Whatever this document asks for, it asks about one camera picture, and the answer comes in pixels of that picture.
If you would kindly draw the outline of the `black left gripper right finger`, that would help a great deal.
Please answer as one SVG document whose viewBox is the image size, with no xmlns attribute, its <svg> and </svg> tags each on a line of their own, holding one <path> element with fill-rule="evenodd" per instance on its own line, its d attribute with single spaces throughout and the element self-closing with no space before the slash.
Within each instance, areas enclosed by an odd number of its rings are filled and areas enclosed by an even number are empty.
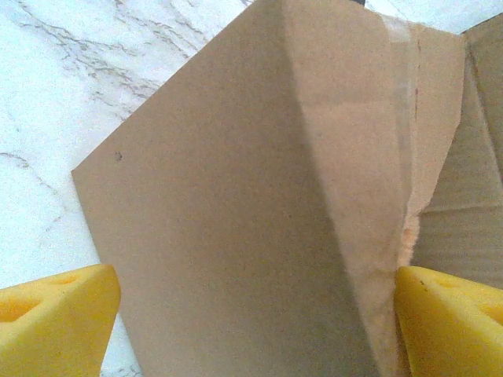
<svg viewBox="0 0 503 377">
<path fill-rule="evenodd" d="M 413 376 L 500 376 L 502 291 L 417 266 L 396 274 L 395 310 Z"/>
</svg>

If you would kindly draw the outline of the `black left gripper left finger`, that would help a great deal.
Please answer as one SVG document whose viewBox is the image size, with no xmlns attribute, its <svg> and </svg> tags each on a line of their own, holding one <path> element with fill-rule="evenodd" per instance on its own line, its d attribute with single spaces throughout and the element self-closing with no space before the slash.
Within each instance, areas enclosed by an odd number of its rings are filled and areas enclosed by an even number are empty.
<svg viewBox="0 0 503 377">
<path fill-rule="evenodd" d="M 98 376 L 120 303 L 111 265 L 1 290 L 3 376 Z"/>
</svg>

